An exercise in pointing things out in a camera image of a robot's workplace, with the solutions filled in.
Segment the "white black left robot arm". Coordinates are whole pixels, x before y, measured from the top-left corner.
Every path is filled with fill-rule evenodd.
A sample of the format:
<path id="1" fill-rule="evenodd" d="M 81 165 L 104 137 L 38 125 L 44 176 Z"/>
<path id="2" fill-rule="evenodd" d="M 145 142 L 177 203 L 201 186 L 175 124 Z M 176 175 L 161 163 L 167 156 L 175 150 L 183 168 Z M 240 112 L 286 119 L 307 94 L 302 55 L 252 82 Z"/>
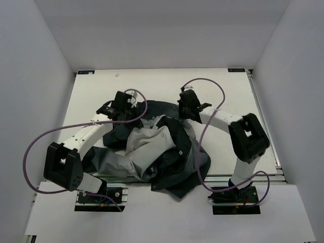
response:
<path id="1" fill-rule="evenodd" d="M 45 179 L 68 191 L 89 192 L 90 197 L 101 202 L 106 199 L 106 183 L 83 170 L 82 160 L 95 143 L 110 132 L 113 124 L 131 124 L 136 113 L 135 90 L 118 91 L 113 101 L 104 103 L 95 113 L 89 125 L 84 125 L 76 134 L 60 144 L 49 145 L 44 168 Z"/>

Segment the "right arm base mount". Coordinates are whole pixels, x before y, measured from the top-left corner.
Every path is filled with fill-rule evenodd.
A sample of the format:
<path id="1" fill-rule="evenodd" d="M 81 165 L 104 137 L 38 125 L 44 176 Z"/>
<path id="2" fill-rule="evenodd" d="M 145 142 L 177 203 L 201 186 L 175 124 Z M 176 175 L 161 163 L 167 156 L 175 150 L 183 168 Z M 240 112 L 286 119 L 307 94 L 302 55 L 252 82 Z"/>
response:
<path id="1" fill-rule="evenodd" d="M 213 215 L 260 215 L 259 201 L 255 186 L 248 189 L 233 189 L 226 192 L 212 192 L 208 196 L 212 202 Z"/>

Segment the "grey gradient zip jacket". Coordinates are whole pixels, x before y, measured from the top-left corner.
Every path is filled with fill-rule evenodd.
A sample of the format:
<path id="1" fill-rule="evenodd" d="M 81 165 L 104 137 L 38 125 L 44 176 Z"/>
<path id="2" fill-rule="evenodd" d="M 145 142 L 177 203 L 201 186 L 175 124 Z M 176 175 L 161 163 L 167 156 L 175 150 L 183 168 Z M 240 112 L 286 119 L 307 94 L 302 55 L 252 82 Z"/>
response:
<path id="1" fill-rule="evenodd" d="M 182 199 L 205 178 L 211 158 L 198 145 L 191 124 L 178 116 L 178 106 L 149 100 L 137 105 L 144 116 L 134 124 L 113 125 L 103 147 L 92 147 L 82 161 L 84 172 L 150 183 Z"/>

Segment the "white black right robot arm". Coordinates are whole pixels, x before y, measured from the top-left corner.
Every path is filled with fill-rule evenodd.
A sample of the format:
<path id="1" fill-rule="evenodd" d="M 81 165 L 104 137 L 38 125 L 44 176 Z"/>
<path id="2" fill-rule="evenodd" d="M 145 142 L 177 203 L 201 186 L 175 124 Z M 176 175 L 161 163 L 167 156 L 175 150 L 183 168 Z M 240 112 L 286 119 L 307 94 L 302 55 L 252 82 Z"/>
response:
<path id="1" fill-rule="evenodd" d="M 198 178 L 202 186 L 214 193 L 229 191 L 229 197 L 235 201 L 242 201 L 247 196 L 246 188 L 252 184 L 252 179 L 259 173 L 254 172 L 261 156 L 270 145 L 270 141 L 255 114 L 244 116 L 234 115 L 213 107 L 210 103 L 201 104 L 195 91 L 181 89 L 179 103 L 179 117 L 204 124 L 205 127 L 199 139 L 201 146 L 208 126 L 220 129 L 229 134 L 233 151 L 236 155 L 234 172 L 229 180 L 229 187 L 224 189 L 211 189 L 200 174 L 200 156 L 196 156 Z"/>

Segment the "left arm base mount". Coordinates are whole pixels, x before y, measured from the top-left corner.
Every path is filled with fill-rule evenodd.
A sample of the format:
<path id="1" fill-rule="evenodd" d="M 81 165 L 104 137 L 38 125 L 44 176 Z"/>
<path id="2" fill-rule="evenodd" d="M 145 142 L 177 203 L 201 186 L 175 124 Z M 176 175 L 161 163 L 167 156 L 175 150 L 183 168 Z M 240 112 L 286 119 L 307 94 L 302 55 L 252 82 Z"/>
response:
<path id="1" fill-rule="evenodd" d="M 121 213 L 125 209 L 128 199 L 128 188 L 125 185 L 107 185 L 103 194 L 104 196 L 93 196 L 78 192 L 74 211 Z"/>

